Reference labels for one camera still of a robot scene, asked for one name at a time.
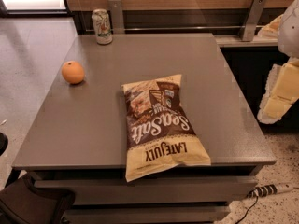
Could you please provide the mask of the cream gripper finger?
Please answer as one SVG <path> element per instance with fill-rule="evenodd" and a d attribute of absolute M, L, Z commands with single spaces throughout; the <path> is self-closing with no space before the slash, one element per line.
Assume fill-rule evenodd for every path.
<path fill-rule="evenodd" d="M 263 112 L 271 118 L 281 119 L 290 108 L 291 105 L 283 100 L 269 98 Z"/>

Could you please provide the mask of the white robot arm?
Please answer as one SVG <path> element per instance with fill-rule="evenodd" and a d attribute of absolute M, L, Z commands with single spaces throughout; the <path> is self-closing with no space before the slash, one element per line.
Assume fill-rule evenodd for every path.
<path fill-rule="evenodd" d="M 273 124 L 299 99 L 299 0 L 265 25 L 258 37 L 276 38 L 278 50 L 289 57 L 283 65 L 272 66 L 259 106 L 258 121 Z"/>

